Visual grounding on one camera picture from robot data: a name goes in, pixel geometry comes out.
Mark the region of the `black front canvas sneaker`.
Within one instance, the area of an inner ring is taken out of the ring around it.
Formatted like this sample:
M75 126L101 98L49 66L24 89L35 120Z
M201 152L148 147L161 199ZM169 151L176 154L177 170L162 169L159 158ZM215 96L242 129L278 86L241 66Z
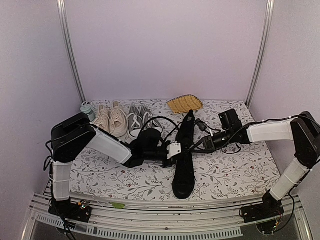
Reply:
M178 199L187 199L195 188L195 171L192 153L184 149L178 154L174 179L172 182L173 194Z

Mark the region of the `black canvas sneaker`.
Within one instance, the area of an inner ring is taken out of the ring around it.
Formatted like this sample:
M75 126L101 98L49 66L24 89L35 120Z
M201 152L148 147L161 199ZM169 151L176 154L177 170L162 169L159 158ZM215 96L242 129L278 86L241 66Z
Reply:
M181 144L182 148L190 149L191 146L194 144L194 128L195 128L194 111L189 110L187 115L184 117L175 138L175 140Z
M172 182L173 194L178 199L187 199L195 188L195 171L192 153L184 149L178 154L174 179Z

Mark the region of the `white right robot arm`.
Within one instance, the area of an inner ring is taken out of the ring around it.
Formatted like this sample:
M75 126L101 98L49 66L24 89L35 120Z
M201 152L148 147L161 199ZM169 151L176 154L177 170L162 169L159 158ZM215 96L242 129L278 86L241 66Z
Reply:
M218 115L222 131L210 133L193 147L194 153L211 154L230 144L291 143L293 159L276 183L266 191L260 204L241 207L245 223L265 220L284 213L282 200L296 188L320 162L320 125L310 112L278 119L243 124L235 109Z

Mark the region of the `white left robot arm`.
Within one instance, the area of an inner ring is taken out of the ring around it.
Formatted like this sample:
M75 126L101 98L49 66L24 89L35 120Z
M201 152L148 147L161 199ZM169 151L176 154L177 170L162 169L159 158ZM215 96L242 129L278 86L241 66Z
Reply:
M164 168L176 163L175 156L181 154L181 144L165 141L160 131L148 128L139 133L137 139L126 143L90 122L84 113L59 123L51 130L51 139L45 144L49 156L43 169L49 170L51 202L48 212L62 219L88 222L92 208L89 202L81 200L72 203L70 179L73 161L85 149L91 149L134 168L144 161L161 161Z

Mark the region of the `grey sneaker right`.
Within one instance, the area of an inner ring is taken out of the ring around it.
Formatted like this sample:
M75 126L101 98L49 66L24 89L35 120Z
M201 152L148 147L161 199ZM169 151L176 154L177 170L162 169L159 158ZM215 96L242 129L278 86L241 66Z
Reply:
M153 113L144 105L140 106L140 115L142 116L142 122L145 124L145 129L155 129L161 134L163 133L163 128L157 119L153 119Z

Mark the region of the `grey sneaker left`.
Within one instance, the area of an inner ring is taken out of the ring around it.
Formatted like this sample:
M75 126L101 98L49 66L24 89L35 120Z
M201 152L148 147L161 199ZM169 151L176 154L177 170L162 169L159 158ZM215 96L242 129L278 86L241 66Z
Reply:
M137 138L144 125L143 118L136 105L132 104L127 115L128 132L130 137Z

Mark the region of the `floral tablecloth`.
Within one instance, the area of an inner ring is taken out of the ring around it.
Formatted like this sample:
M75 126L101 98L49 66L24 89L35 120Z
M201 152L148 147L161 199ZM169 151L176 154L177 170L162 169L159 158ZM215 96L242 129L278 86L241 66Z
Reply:
M174 114L168 100L119 100L126 115L132 104L145 105L154 117L163 116L177 125L186 113ZM203 107L194 112L196 119L215 130L222 130L218 114L235 109L242 124L253 122L242 101L202 100ZM280 172L265 142L233 143L211 154L193 154L195 187L186 200L212 201L263 195L279 179ZM85 148L73 161L70 191L73 194L132 201L176 202L172 183L176 166L162 168L162 162L144 161L127 168L112 158Z

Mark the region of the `woven bamboo tray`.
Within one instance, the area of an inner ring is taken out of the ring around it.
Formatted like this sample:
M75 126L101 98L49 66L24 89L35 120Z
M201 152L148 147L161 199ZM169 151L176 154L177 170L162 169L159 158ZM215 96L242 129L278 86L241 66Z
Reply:
M202 101L191 94L169 100L167 105L174 114L188 113L190 110L197 111L203 107Z

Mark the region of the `beige sneaker right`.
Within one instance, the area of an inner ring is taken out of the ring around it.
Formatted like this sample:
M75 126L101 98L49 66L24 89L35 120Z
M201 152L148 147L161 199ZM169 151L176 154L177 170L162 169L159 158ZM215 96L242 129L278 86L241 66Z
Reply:
M114 125L112 134L117 138L125 136L128 132L128 118L118 101L112 103L110 117Z

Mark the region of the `beige sneaker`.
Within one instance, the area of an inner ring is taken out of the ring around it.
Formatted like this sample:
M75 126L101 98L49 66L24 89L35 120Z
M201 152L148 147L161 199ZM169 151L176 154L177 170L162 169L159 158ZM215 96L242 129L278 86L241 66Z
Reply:
M107 133L111 134L114 131L114 124L112 123L110 117L110 110L106 106L98 106L97 116L93 121L93 124L106 131Z
M110 117L114 125L112 134L117 138L125 136L128 132L128 118L118 101L112 103Z

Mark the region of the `green tape piece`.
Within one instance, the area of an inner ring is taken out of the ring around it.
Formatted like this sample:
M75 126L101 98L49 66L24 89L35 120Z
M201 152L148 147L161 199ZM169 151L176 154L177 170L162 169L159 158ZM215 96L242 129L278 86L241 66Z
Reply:
M126 205L124 203L119 203L119 202L109 202L112 207L116 209L123 209Z

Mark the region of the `beige sneaker left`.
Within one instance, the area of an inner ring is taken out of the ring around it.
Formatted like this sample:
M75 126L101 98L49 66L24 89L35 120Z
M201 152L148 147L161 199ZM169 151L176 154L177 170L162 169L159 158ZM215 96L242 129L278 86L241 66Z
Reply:
M98 106L97 116L93 121L93 124L106 131L107 133L111 134L114 131L114 124L112 123L110 117L110 110L106 106Z

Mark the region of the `aluminium frame post right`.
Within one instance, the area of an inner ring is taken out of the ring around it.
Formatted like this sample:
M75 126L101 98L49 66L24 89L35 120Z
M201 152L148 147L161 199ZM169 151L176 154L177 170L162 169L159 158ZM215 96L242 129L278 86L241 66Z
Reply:
M253 103L254 95L257 89L261 69L263 66L263 61L268 45L268 39L271 31L272 26L272 20L273 20L273 13L274 13L274 6L275 1L274 0L267 0L266 1L266 9L265 9L265 17L264 17L264 23L262 28L262 36L261 41L259 45L257 60L255 63L252 79L250 82L248 94L246 96L245 105L249 109Z

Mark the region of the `aluminium frame post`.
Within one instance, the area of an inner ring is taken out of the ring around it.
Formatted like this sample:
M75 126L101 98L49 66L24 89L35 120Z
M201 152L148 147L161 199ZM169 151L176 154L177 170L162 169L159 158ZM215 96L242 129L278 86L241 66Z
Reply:
M275 1L274 0L267 0L266 1L266 9L265 9L265 17L264 17L264 23L262 28L262 36L261 41L259 45L257 60L255 63L252 79L250 82L248 94L246 96L245 105L249 109L253 103L254 95L257 89L261 69L263 66L263 61L268 45L268 39L271 31L272 26L272 20L273 20L273 13L274 13L274 6Z
M72 39L71 39L71 33L69 29L67 9L66 9L66 1L57 0L56 2L57 2L60 26L62 30L62 35L64 39L67 56L70 63L72 76L74 79L75 87L76 87L80 102L83 103L86 101L86 96L82 86L81 78L80 78L77 63L76 63L76 57L75 57L73 46L72 46Z

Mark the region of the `aluminium frame post left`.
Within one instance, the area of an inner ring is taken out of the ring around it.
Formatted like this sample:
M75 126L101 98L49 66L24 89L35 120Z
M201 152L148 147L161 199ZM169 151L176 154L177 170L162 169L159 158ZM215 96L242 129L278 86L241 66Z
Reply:
M60 26L62 30L62 35L64 39L67 56L70 63L72 76L74 79L75 87L76 87L80 102L83 103L86 101L86 96L82 86L81 78L80 78L77 63L76 63L76 57L75 57L73 46L72 46L72 39L71 39L71 33L69 29L67 9L66 9L66 1L57 0L56 2L57 2Z

